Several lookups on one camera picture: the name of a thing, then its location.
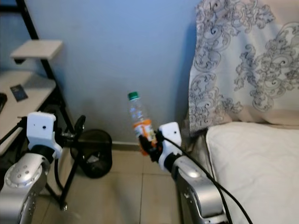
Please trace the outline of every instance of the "card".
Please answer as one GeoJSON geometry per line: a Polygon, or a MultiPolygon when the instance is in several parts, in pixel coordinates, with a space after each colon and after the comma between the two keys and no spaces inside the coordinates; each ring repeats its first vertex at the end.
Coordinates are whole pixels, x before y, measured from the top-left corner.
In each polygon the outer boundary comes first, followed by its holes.
{"type": "Polygon", "coordinates": [[[12,86],[10,87],[10,90],[13,93],[14,98],[16,99],[17,102],[28,98],[27,94],[25,93],[21,85],[12,86]]]}

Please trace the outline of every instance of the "mesh wastebasket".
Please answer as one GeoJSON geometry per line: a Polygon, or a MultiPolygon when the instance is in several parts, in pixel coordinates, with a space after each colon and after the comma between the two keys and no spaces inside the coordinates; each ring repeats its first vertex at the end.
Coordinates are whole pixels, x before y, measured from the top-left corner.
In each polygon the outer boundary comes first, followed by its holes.
{"type": "Polygon", "coordinates": [[[78,139],[78,149],[71,148],[71,156],[76,158],[78,150],[82,152],[79,166],[86,176],[100,178],[112,167],[112,140],[102,130],[93,129],[83,132],[78,139]]]}

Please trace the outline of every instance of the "white mattress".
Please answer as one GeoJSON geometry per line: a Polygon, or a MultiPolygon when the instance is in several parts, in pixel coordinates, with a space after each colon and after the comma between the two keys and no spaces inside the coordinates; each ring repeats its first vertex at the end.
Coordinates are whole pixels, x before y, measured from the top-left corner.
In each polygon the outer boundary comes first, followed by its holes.
{"type": "MultiPolygon", "coordinates": [[[[217,180],[254,224],[299,223],[299,130],[233,122],[211,127],[206,142],[217,180]]],[[[226,198],[234,224],[246,224],[226,198]]]]}

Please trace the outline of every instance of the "tile floor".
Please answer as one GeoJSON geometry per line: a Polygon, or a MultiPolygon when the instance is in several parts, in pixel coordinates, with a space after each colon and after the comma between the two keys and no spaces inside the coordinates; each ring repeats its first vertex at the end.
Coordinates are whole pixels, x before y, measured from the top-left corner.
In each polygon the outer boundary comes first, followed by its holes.
{"type": "Polygon", "coordinates": [[[39,196],[33,224],[179,224],[175,184],[149,157],[113,151],[113,167],[100,179],[78,172],[59,210],[47,194],[39,196]]]}

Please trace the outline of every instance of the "plastic bottle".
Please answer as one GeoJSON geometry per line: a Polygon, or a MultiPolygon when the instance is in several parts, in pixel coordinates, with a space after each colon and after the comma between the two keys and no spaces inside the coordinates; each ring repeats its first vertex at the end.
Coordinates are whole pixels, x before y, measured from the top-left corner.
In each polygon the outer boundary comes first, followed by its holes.
{"type": "MultiPolygon", "coordinates": [[[[147,137],[148,141],[152,144],[156,143],[156,137],[154,129],[151,125],[151,120],[149,119],[145,108],[141,103],[141,99],[137,92],[131,92],[128,94],[129,98],[129,108],[130,114],[133,121],[133,128],[135,131],[136,138],[138,139],[140,135],[147,137]]],[[[147,153],[141,148],[141,153],[147,155],[147,153]]]]}

